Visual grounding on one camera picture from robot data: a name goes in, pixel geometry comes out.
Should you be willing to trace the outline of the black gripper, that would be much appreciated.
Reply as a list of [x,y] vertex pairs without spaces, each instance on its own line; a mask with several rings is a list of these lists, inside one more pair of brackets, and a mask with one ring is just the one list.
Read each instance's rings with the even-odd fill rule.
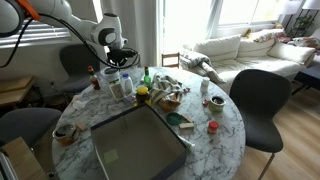
[[112,49],[107,53],[107,64],[113,68],[123,67],[128,58],[133,58],[138,52],[132,48]]

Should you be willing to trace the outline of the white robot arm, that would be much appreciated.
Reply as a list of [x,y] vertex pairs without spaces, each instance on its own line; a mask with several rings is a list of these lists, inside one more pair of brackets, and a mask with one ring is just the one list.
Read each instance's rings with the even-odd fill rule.
[[67,0],[0,0],[0,37],[19,34],[13,52],[32,21],[66,27],[104,65],[126,69],[136,64],[139,53],[125,47],[120,18],[104,13],[100,22],[76,17]]

